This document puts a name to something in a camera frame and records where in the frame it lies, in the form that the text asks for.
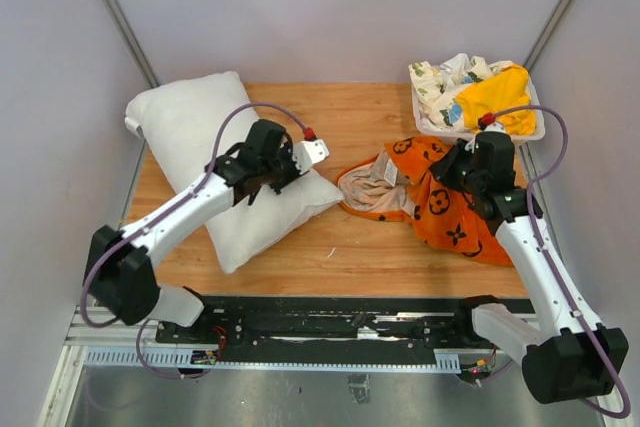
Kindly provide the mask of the orange black-patterned plush pillowcase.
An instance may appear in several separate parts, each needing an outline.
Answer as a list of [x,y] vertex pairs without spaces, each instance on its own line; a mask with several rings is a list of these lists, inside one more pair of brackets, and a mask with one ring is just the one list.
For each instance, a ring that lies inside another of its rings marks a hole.
[[[450,149],[439,138],[428,136],[385,144],[379,154],[337,176],[335,184],[343,194],[341,207],[374,221],[407,223],[432,249],[511,267],[505,250],[472,210],[470,198],[433,178],[430,167]],[[383,180],[389,158],[398,168],[395,187]]]

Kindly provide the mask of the white pillow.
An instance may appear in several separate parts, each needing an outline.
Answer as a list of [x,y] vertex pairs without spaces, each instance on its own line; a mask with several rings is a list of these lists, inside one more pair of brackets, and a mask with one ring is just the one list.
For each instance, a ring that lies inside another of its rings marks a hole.
[[[179,193],[204,172],[224,119],[249,102],[239,74],[226,71],[138,94],[126,108],[125,125],[147,141],[171,187]],[[233,273],[342,200],[341,191],[315,171],[281,194],[263,188],[253,205],[242,201],[206,223],[221,270]]]

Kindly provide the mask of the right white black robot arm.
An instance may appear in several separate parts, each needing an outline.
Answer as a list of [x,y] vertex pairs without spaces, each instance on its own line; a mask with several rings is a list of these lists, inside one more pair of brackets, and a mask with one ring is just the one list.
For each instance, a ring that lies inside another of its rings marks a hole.
[[466,347],[484,339],[498,347],[520,366],[541,404],[621,391],[627,338],[621,329],[605,327],[581,296],[548,237],[537,201],[515,184],[514,158],[507,134],[484,131],[457,140],[430,169],[443,186],[470,199],[516,268],[538,321],[531,326],[496,298],[478,296],[462,301],[454,337]]

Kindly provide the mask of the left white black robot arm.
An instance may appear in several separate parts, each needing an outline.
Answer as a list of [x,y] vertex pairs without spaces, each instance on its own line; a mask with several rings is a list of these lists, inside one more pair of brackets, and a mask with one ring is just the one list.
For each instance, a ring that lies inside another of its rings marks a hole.
[[119,230],[108,225],[92,236],[84,298],[94,297],[115,320],[135,325],[164,320],[179,325],[190,341],[207,340],[214,318],[201,297],[187,289],[161,286],[155,268],[189,235],[242,201],[253,203],[263,186],[275,193],[326,160],[329,151],[312,129],[298,143],[286,129],[258,120],[244,141],[216,155],[182,192],[142,220]]

